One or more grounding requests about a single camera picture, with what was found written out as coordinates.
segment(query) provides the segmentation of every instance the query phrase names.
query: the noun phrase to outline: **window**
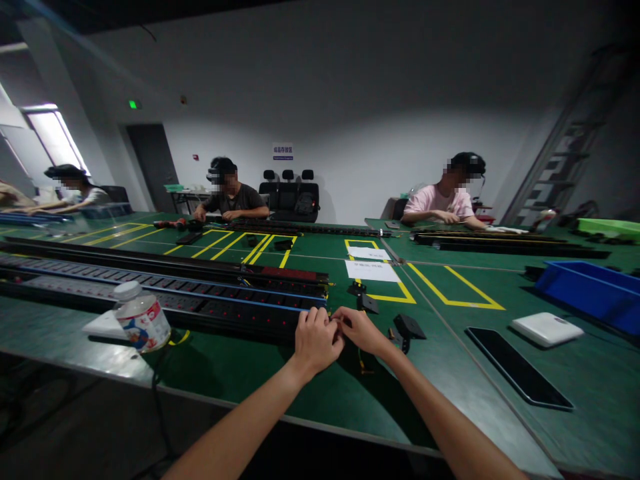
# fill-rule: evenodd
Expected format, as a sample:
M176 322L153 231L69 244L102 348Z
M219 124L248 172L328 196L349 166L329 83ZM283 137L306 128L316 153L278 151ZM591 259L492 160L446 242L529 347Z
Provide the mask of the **window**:
M54 165L70 163L91 175L55 105L23 109Z

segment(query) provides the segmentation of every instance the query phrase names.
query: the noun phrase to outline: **green plastic tray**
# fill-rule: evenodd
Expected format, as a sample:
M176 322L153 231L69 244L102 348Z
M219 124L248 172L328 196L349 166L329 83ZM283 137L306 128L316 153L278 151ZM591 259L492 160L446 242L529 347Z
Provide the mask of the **green plastic tray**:
M167 191L182 191L185 189L184 185L180 185L180 184L176 184L176 185L164 185L164 188L167 189Z
M578 230L640 243L640 223L624 220L579 219Z

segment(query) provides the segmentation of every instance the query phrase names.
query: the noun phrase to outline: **floor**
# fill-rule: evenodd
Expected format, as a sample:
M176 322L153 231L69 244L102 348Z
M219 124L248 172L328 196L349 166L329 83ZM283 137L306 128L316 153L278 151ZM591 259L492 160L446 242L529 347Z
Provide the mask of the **floor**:
M0 356L0 401L23 400L7 430L0 409L0 471L21 479L152 479L148 466L166 453L150 390L8 355ZM161 393L169 438L184 452L226 410ZM158 474L165 469L160 464ZM243 479L314 477L453 478L442 460L280 422Z

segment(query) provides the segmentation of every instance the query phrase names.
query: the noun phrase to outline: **green table surface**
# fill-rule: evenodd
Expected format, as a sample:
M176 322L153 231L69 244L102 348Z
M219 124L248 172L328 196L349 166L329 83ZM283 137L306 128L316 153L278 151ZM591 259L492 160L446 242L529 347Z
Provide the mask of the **green table surface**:
M385 228L384 220L367 219L366 222L374 228ZM412 242L408 229L399 233L400 237L385 239L385 242L396 255L407 261L403 266L405 272L480 368L490 376L503 393L503 398L530 428L556 465L574 471L638 478L640 349L575 316L567 319L582 328L586 335L547 350L508 328L512 320L534 313L546 311L562 317L575 313L536 295L533 282L523 278L521 272L525 265L544 267L544 261L579 259L438 251ZM612 252L608 259L585 261L614 265L626 272L640 267L640 247L637 245L595 245L558 227L549 229L545 234ZM478 307L478 304L488 303L487 300L451 270L504 309ZM448 301L471 305L449 305L441 295ZM498 330L574 404L575 410L567 413L524 402L464 333L467 327Z
M157 213L108 221L78 218L75 223L54 228L82 235L57 239L41 236L34 227L6 226L0 228L0 235L230 262L244 261L253 250L241 233L218 231L191 246L176 248L175 240L183 233L155 230L150 225L154 220L176 218L178 215ZM376 228L384 224L380 220L367 222ZM306 234L296 239L286 260L270 243L257 259L254 254L248 261L276 267L285 261L289 268L326 272L335 284L329 290L330 309L354 307L355 298L346 293L352 280L347 278L343 261L348 258L345 240L354 246L373 246L372 240L376 246L384 246L380 239ZM640 351L581 319L570 320L590 335L548 351L539 350L506 328L512 319L532 313L564 313L530 292L533 284L518 274L524 265L542 266L543 259L439 252L413 245L406 232L400 238L385 239L385 243L410 260L421 275L409 265L394 267L405 290L394 283L367 281L367 292L372 295L402 299L408 292L415 302L379 300L380 314L372 319L383 331L400 312L418 320L428 340L412 342L409 358L520 468L557 477L545 452L557 465L572 471L638 476ZM636 250L616 250L622 248ZM614 255L604 262L612 264ZM637 260L635 255L621 251L619 258ZM444 265L452 266L453 271ZM621 266L626 270L631 265ZM504 310L446 305L441 296L470 304L487 302L454 272ZM151 368L132 348L90 341L80 331L95 314L8 298L3 298L3 305L2 322L10 335L0 339L2 351L149 386ZM572 400L574 412L532 407L522 401L463 333L470 325L499 330ZM161 388L233 405L274 374L292 352L290 348L193 333L188 342L172 349ZM437 455L436 444L397 381L374 358L364 356L364 360L375 371L373 375L360 374L357 352L347 348L337 364L303 390L286 419Z

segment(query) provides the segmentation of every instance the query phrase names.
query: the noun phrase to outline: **person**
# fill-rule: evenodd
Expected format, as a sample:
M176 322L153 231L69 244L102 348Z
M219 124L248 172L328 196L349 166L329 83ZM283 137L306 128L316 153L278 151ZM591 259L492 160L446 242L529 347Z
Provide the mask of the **person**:
M0 208L4 207L35 207L35 202L12 184L0 179Z
M231 221L236 218L258 218L269 216L269 209L256 190L238 182L238 168L226 157L211 160L207 179L218 188L207 200L198 205L193 218L206 221L207 212L220 210L222 218Z
M526 476L427 380L362 311L340 307L300 312L295 352L286 364L194 443L163 477L236 479L302 388L337 360L348 337L394 372L453 474L467 479Z
M65 163L63 165L49 167L45 175L49 178L60 180L66 188L78 191L79 194L69 195L64 198L64 200L57 202L12 211L20 211L28 215L35 215L37 213L74 213L82 207L102 205L111 202L111 198L107 192L91 184L86 170L81 170L75 165Z
M472 230L485 230L487 226L473 214L471 198L463 185L485 173L485 161L474 152L460 152L452 158L442 178L428 185L407 202L402 223L434 219L446 224L464 223Z

